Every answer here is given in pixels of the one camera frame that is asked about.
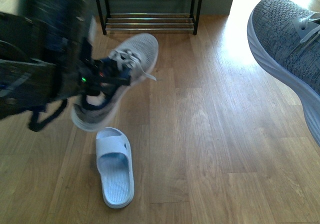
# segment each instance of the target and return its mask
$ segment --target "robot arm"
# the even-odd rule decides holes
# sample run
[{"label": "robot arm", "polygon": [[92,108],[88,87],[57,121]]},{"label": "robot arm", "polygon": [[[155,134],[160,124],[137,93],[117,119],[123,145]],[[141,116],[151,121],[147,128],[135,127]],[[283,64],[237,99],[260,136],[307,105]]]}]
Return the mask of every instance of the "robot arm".
[{"label": "robot arm", "polygon": [[[0,12],[0,120],[33,111],[29,128],[40,131],[78,94],[99,95],[106,78],[103,63],[92,59],[96,22],[82,0],[19,0],[18,16]],[[48,103],[62,101],[38,123]]]}]

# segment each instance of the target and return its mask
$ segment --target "slide sandal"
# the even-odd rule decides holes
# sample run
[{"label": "slide sandal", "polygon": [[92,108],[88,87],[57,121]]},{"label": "slide sandal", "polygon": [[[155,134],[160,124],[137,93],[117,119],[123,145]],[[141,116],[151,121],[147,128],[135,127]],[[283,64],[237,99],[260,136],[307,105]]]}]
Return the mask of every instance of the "slide sandal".
[{"label": "slide sandal", "polygon": [[111,127],[99,131],[95,143],[104,202],[111,208],[125,207],[135,192],[130,143],[125,134]]}]

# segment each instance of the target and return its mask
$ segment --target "gray sneaker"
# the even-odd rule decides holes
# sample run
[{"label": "gray sneaker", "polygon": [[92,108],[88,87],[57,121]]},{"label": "gray sneaker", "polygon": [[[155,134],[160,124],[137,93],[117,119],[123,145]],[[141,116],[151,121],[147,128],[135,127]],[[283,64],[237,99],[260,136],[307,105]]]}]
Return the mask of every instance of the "gray sneaker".
[{"label": "gray sneaker", "polygon": [[248,42],[258,64],[299,96],[320,145],[320,14],[289,0],[262,0],[253,10]]},{"label": "gray sneaker", "polygon": [[130,79],[130,86],[109,85],[108,92],[99,96],[79,96],[72,108],[74,124],[85,131],[99,131],[114,118],[121,98],[127,90],[150,75],[158,57],[158,42],[150,34],[139,34],[116,47],[104,63],[104,76]]}]

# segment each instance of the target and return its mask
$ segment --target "white sole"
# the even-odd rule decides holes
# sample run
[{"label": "white sole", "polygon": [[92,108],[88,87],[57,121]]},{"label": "white sole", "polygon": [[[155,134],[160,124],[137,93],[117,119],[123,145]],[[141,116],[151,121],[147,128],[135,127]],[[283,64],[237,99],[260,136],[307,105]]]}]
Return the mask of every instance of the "white sole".
[{"label": "white sole", "polygon": [[300,98],[304,118],[316,143],[320,145],[320,96],[307,83],[276,62],[262,47],[252,23],[251,13],[247,25],[247,37],[252,55],[257,63],[269,74],[289,86]]},{"label": "white sole", "polygon": [[[154,70],[157,58],[158,57],[158,52],[156,53],[156,58],[154,62],[150,65],[149,69],[147,69],[146,73],[151,74],[151,72]],[[132,82],[130,86],[127,86],[123,92],[121,93],[120,97],[117,99],[116,103],[114,104],[114,107],[111,109],[111,111],[108,113],[108,115],[99,123],[86,123],[83,122],[82,120],[79,119],[75,112],[75,108],[72,107],[71,110],[71,119],[73,123],[80,128],[81,130],[87,131],[87,132],[96,132],[100,131],[103,128],[105,128],[115,117],[119,107],[120,107],[120,102],[125,93],[133,86],[143,82],[146,79],[145,76],[140,76],[136,81]]]}]

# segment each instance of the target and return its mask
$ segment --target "shoe rack bar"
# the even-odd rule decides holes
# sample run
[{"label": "shoe rack bar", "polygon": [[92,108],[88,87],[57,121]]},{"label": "shoe rack bar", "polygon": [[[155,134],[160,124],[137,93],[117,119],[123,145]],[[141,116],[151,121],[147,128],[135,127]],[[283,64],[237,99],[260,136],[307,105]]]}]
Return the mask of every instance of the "shoe rack bar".
[{"label": "shoe rack bar", "polygon": [[104,0],[106,17],[103,19],[100,0],[96,0],[102,32],[107,31],[188,31],[196,35],[199,24],[202,0],[190,0],[189,13],[112,13],[109,0]]}]

